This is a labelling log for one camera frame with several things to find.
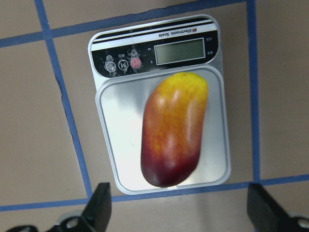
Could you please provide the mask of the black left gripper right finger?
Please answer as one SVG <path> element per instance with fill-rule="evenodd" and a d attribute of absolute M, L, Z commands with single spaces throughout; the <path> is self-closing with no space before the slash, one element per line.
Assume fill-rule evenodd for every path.
<path fill-rule="evenodd" d="M 290 216 L 258 183 L 250 183 L 247 215 L 258 232 L 307 232 L 307 217 Z"/>

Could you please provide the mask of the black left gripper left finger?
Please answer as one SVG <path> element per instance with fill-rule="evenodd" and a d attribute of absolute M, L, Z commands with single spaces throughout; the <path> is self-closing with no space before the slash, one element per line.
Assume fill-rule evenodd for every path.
<path fill-rule="evenodd" d="M 104 232 L 112 214 L 110 183 L 100 183 L 79 216 L 64 219 L 50 232 Z"/>

